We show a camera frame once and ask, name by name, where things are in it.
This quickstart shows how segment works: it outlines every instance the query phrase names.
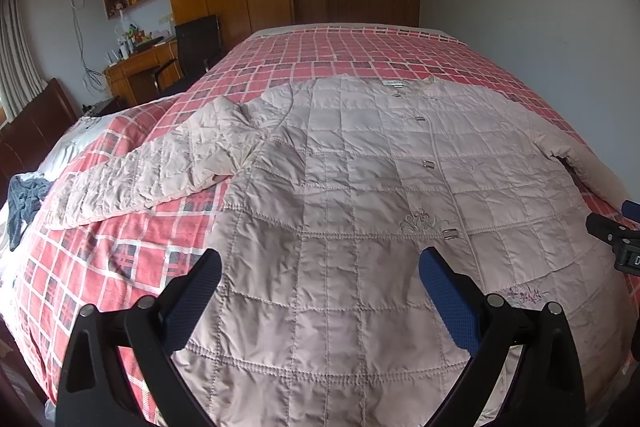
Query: black chair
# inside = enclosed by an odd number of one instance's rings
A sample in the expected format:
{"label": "black chair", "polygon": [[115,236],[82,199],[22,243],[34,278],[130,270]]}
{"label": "black chair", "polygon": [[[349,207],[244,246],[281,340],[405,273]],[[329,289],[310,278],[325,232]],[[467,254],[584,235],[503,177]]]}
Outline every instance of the black chair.
{"label": "black chair", "polygon": [[[172,58],[154,73],[156,87],[161,96],[185,92],[224,57],[220,21],[217,15],[208,15],[175,27],[178,40],[178,58]],[[184,75],[164,91],[160,91],[160,74],[176,60]]]}

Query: hanging cord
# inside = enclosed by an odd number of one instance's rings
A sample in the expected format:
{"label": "hanging cord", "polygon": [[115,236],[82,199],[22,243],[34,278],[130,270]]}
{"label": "hanging cord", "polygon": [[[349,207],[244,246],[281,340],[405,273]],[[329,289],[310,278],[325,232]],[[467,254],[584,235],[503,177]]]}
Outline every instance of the hanging cord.
{"label": "hanging cord", "polygon": [[80,51],[80,61],[82,63],[82,67],[84,68],[84,75],[82,76],[82,83],[84,87],[91,92],[96,91],[100,94],[103,94],[107,91],[107,87],[102,82],[102,74],[99,71],[92,70],[87,67],[87,64],[84,60],[84,39],[82,38],[82,30],[80,28],[80,24],[78,22],[78,14],[76,10],[84,8],[84,0],[80,6],[76,6],[74,4],[74,0],[69,0],[71,4],[71,13],[74,21],[74,32],[76,33],[76,42],[78,43],[78,51]]}

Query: red plaid bedspread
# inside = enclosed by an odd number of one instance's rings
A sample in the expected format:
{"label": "red plaid bedspread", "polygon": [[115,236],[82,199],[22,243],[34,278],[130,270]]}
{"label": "red plaid bedspread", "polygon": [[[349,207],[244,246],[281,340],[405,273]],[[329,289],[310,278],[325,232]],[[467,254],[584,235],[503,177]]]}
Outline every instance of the red plaid bedspread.
{"label": "red plaid bedspread", "polygon": [[[69,165],[63,178],[161,136],[219,95],[247,102],[268,87],[342,73],[382,80],[419,80],[434,74],[486,86],[579,139],[532,90],[462,42],[391,28],[336,26],[248,39],[187,93],[115,118],[110,129]],[[19,331],[14,335],[52,399],[79,309],[85,303],[95,303],[102,311],[128,308],[143,295],[159,294],[173,277],[186,273],[202,252],[226,186],[225,182],[146,212],[64,232],[47,230],[41,214],[36,216],[23,239],[28,247],[24,251],[30,253],[15,282]],[[603,201],[586,190],[583,195],[592,210],[613,215]],[[636,302],[639,288],[638,280],[628,279]],[[155,404],[129,351],[122,352],[127,374],[143,413],[153,420]]]}

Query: white curtain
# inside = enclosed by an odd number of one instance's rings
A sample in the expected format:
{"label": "white curtain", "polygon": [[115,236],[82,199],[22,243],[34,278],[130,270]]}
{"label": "white curtain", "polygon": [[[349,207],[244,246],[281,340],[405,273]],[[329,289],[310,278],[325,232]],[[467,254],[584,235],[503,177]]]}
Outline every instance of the white curtain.
{"label": "white curtain", "polygon": [[0,0],[0,103],[12,121],[45,88],[33,65],[18,0]]}

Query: gray wall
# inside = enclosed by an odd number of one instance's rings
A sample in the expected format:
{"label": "gray wall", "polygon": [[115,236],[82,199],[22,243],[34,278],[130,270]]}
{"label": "gray wall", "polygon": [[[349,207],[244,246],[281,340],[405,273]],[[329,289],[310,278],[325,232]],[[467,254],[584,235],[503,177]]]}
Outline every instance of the gray wall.
{"label": "gray wall", "polygon": [[[74,4],[82,6],[81,0],[74,0]],[[69,0],[20,0],[20,11],[31,55],[44,78],[58,78],[76,108],[108,97],[108,93],[88,89],[82,81],[84,69]],[[170,0],[149,0],[128,11],[127,17],[143,30],[160,31],[169,29],[167,24],[159,22],[169,13]],[[117,46],[115,29],[120,28],[119,21],[107,20],[103,0],[84,0],[84,7],[77,10],[77,15],[87,67],[102,71],[108,64],[106,52]]]}
{"label": "gray wall", "polygon": [[519,77],[640,200],[640,0],[421,0],[420,25]]}

